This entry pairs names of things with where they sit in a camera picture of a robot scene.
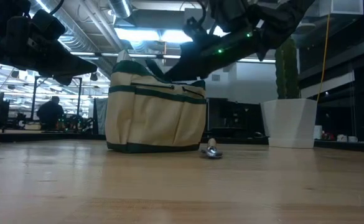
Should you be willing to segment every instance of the wall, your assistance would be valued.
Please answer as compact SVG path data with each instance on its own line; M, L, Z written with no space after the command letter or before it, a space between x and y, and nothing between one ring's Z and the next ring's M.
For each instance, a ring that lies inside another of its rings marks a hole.
M237 63L236 75L230 74L229 101L257 104L277 98L274 64Z

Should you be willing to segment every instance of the wooden floor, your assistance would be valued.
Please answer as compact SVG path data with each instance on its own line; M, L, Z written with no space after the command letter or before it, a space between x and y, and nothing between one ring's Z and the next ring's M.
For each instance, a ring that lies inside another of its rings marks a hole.
M364 223L364 152L219 148L211 161L104 141L0 144L0 223Z

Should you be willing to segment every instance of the yellow cable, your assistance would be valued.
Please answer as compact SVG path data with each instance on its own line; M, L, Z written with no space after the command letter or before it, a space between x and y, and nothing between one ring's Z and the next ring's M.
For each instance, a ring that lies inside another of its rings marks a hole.
M331 12L329 13L329 16L327 18L327 32L325 33L325 47L324 47L324 58L323 58L323 71L322 71L322 74L321 74L319 94L317 95L317 103L319 103L320 93L321 93L321 89L323 87L323 81L324 81L325 60L327 59L327 48L328 48L328 44L329 44L330 17L331 17Z

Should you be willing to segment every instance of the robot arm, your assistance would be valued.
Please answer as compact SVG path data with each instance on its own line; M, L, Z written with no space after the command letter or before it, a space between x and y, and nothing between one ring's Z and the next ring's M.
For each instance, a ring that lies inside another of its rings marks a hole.
M224 0L210 0L211 16L229 34L224 37L208 34L201 27L202 19L198 22L189 19L184 32L193 42L180 46L180 60L165 76L172 81L204 79L251 54L263 60L269 49L278 48L295 31L314 1L289 0L271 9L249 5L245 0L227 0L227 4ZM260 20L263 25L256 27Z

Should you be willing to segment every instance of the exposed ductwork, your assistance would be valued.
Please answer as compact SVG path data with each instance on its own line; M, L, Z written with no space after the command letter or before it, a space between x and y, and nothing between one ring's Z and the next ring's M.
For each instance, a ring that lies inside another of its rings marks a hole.
M110 8L117 18L125 19L132 14L132 5L129 0L109 0Z
M39 0L31 1L31 13L36 13L39 9L54 9L57 6L57 1ZM89 37L82 31L81 27L71 18L68 13L60 8L55 17L65 26L66 33L59 38L70 51L72 52L99 52L99 48L89 39ZM95 60L98 67L104 71L107 76L111 75L113 64L105 58L100 57Z

